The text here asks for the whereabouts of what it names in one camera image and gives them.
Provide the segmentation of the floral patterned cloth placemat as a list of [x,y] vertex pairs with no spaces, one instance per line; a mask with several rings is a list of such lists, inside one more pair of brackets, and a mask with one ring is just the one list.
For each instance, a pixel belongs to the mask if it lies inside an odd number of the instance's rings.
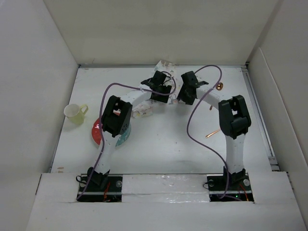
[[154,101],[152,99],[143,101],[136,107],[132,109],[132,118],[141,118],[141,117],[147,117],[151,116],[153,114],[153,110],[155,106],[167,106],[172,105],[178,102],[177,95],[179,94],[179,91],[182,87],[182,80],[180,80],[180,77],[177,75],[177,67],[174,63],[171,63],[169,61],[159,61],[154,69],[151,71],[150,77],[154,75],[156,71],[160,72],[167,72],[167,79],[164,81],[164,85],[171,85],[172,89],[171,92],[174,91],[174,82],[172,79],[170,79],[170,75],[174,78],[176,82],[176,90],[173,92],[173,94],[169,95],[167,103],[162,103],[158,101]]

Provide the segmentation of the copper spoon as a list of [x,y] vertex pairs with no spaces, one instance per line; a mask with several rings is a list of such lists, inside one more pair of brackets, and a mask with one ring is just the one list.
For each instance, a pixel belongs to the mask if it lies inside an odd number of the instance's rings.
[[214,108],[218,109],[218,103],[221,101],[220,95],[218,94],[221,90],[223,89],[223,83],[220,82],[218,83],[215,88],[209,93],[209,98],[210,98],[210,108],[209,110],[211,111]]

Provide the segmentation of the copper fork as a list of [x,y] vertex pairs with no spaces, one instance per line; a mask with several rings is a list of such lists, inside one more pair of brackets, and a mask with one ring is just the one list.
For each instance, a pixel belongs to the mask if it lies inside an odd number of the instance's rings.
[[216,131],[213,131],[213,132],[207,134],[207,135],[205,136],[205,138],[207,139],[207,138],[213,136],[214,134],[216,134],[216,133],[218,133],[218,132],[220,132],[220,131],[221,131],[221,129],[218,129],[218,130],[216,130]]

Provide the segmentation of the red and teal plate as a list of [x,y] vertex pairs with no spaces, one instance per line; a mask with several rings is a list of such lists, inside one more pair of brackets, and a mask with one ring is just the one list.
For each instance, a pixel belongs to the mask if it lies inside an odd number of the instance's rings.
[[[91,136],[93,141],[99,146],[101,144],[102,136],[100,134],[100,127],[99,127],[100,119],[96,119],[96,121],[93,123],[92,130],[91,130]],[[118,139],[116,143],[116,147],[122,145],[126,142],[126,140],[129,138],[131,133],[131,124],[129,124],[128,129],[121,135],[121,137]]]

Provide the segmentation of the pale green mug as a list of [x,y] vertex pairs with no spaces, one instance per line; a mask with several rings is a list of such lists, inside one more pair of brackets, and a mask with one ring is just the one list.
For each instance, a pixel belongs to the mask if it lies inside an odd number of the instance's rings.
[[77,104],[69,104],[64,108],[64,115],[74,124],[81,125],[84,123],[85,114],[89,107],[86,104],[81,106]]

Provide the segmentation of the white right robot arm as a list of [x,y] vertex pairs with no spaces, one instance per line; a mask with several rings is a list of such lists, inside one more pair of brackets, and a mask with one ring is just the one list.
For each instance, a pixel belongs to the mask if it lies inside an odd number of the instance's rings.
[[226,138],[226,163],[222,183],[232,190],[240,184],[246,170],[244,168],[244,140],[251,126],[251,118],[242,95],[228,97],[205,81],[198,82],[193,71],[181,75],[183,85],[177,100],[192,105],[196,99],[206,102],[218,110],[219,127]]

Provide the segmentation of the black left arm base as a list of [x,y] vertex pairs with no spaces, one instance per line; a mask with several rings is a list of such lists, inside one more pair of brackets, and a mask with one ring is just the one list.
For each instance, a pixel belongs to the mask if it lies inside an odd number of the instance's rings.
[[122,202],[123,175],[97,173],[94,171],[89,183],[88,179],[93,168],[90,167],[86,174],[76,176],[79,183],[76,200],[78,202]]

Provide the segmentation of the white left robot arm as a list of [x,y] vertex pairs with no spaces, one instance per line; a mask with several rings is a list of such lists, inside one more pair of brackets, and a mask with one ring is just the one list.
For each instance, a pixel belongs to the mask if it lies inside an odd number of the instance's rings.
[[[165,79],[174,80],[166,71],[156,71],[152,78],[141,82],[139,87],[127,86],[120,83],[112,83],[105,90],[100,106],[100,152],[94,165],[88,169],[88,181],[91,186],[102,191],[107,186],[110,172],[110,157],[115,151],[116,143],[130,125],[132,109],[138,104],[151,99],[152,96],[166,103],[170,94],[174,93],[176,86],[165,85]],[[121,86],[132,91],[121,96],[110,96],[106,106],[103,105],[106,94],[112,86]]]

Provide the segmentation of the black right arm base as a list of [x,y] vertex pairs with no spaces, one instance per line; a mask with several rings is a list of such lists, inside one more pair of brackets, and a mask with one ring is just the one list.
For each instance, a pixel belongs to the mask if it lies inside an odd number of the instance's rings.
[[222,174],[208,174],[203,187],[209,192],[210,202],[254,202],[249,176],[245,169],[229,174],[223,168]]

